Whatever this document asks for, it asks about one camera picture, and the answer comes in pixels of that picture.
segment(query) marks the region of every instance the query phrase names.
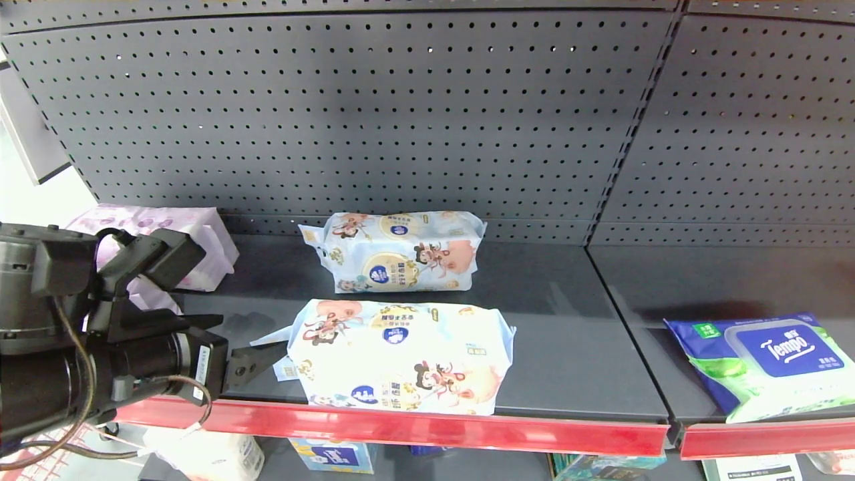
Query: tempo wet wipes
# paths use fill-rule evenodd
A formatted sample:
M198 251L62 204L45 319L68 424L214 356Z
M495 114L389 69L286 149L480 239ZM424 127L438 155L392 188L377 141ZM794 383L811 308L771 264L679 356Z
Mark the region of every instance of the tempo wet wipes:
M852 359L809 313L665 323L728 423L855 404Z

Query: gray metal shelf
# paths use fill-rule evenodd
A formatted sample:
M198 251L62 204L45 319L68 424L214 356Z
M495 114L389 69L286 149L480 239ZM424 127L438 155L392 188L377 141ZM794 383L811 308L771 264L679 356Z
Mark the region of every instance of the gray metal shelf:
M544 454L460 449L440 457L419 458L410 455L403 446L383 446L377 454L375 475L343 474L340 472L310 472L291 448L286 439L263 438L261 446L267 455L259 481L282 479L287 473L289 481L434 481L441 479L467 479L468 481L526 481L551 479ZM853 476L830 476L819 472L807 459L799 455L799 467L805 481L847 481ZM186 481L166 462L151 456L139 475L140 481ZM675 451L668 452L668 461L647 473L639 481L705 481L700 462L684 461Z
M855 355L855 249L600 246L594 263L675 420L723 422L663 318L763 318L808 311ZM840 407L777 420L855 416Z
M267 458L259 481L550 481L545 454L483 449L459 449L439 457L419 457L405 446L381 446L374 460L374 476L342 472L312 472L300 460L287 439L262 438ZM140 473L145 481L185 481L169 465L152 456Z
M332 277L302 239L235 236L236 273L213 294L188 294L186 312L221 313L213 331L246 346L289 325L313 298L332 294ZM497 413L557 419L663 422L668 418L641 358L580 247L486 242L468 292L367 294L365 300L451 302L502 311L519 328L515 364ZM592 380L601 380L591 389ZM267 371L227 398L305 403L298 382Z

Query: cable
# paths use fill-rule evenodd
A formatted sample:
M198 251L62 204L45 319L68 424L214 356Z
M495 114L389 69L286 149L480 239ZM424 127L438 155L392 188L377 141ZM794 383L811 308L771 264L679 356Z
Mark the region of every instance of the cable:
M98 238L98 244L101 243L105 238L112 235L116 242L122 244L123 246L127 246L131 242L133 242L136 237L133 234L127 232L123 229L116 229L114 227L107 227L106 229L99 230L95 236Z
M74 327L71 325L71 320L68 319L68 315L62 309L62 303L60 298L52 297L54 309L56 310L56 314L62 322L62 327L68 332L68 336L71 338L71 342L74 344L74 347L77 349L77 355L80 357L80 362L83 363L85 369L84 372L84 382L86 385L86 398L83 401L83 407L78 411L77 418L74 420L74 423L71 425L71 429L65 433L65 436L61 437L59 441L53 443L52 446L47 448L45 451L42 451L39 454L34 455L32 458L27 458L25 460L15 461L11 463L0 463L0 471L12 471L18 469L24 469L27 466L34 465L41 460L44 460L51 454L54 454L56 451L65 446L71 438L77 434L77 431L86 421L86 417L89 415L89 412L92 409L92 402L95 400L95 367L92 365L91 359L89 359L89 353L86 352L86 348L83 347L83 343L80 341L80 338L77 336L77 333L74 332Z
M195 426L203 425L205 423L205 421L207 421L208 418L210 417L211 410L213 409L213 401L211 400L211 393L210 393L210 391L208 391L208 388L206 388L204 386L204 384L200 383L196 379L193 379L192 377L187 377L187 376L179 376L176 374L176 375L172 375L172 376L152 377L150 379L145 379L144 381L148 382L148 383L160 383L163 381L177 381L180 383L188 383L188 384L190 384L190 385L192 385L192 386L194 386L194 387L196 387L202 391L202 394L204 396L203 401L207 400L208 404L205 405L205 410L202 414L202 417L199 418L199 421L197 421L196 424L192 425L188 430L185 430L186 433L183 436L186 436L186 435L190 434L191 432L194 432L197 429L197 428L195 428ZM28 448L48 448L47 451L52 451L52 452L56 452L58 449L63 449L65 451L68 451L68 452L71 452L74 454L79 454L81 456L85 456L86 458L92 458L94 460L129 460L131 458L136 458L140 455L144 455L143 451L147 451L147 449L140 449L138 451L127 451L125 453L102 453L100 451L95 451L93 449L84 448L82 446L77 446L76 444L70 444L67 442L62 444L62 445L59 445L59 444L60 443L58 441L28 441L28 442L22 442L18 449L20 450L20 449L28 449Z

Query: baby wipes pack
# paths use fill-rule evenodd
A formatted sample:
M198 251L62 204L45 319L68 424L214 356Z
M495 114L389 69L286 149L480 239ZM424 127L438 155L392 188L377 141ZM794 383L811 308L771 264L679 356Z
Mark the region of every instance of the baby wipes pack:
M665 323L727 422L855 404L855 366L810 313Z
M459 211L340 212L322 228L300 226L333 273L336 294L469 290L485 229L478 217Z
M489 415L515 332L475 306L312 300L288 351L309 404Z

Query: product label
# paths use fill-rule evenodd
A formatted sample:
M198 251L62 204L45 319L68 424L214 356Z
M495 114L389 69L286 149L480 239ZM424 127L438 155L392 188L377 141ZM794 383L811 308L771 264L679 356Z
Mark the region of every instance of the product label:
M359 466L357 452L353 448L313 447L312 458L318 464L330 464L336 466Z
M843 367L837 354L808 325L744 330L738 332L736 337L772 377L796 376Z
M722 335L722 332L710 323L695 324L693 327L698 331L698 335L701 336L702 339L711 339Z
M389 344L400 344L410 335L410 331L404 327L396 327L383 330L383 339Z
M416 263L401 254L381 252L365 263L363 274L368 278L368 287L383 291L402 291L418 283L419 268Z
M211 349L208 346L199 347L199 363L196 366L196 380L202 384L208 380L208 360L210 358ZM204 398L204 393L199 388L193 388L193 397L198 400Z
M382 265L376 265L371 268L369 272L369 277L374 282L379 282L380 284L385 284L389 282L389 273L386 272L386 268Z
M380 218L380 230L386 237L396 241L418 236L419 227L418 220L410 214L394 214Z
M795 454L709 460L704 461L704 471L707 478L722 481L802 481Z
M371 386L359 386L353 389L351 397L365 404L377 404L377 398L374 396L374 388Z

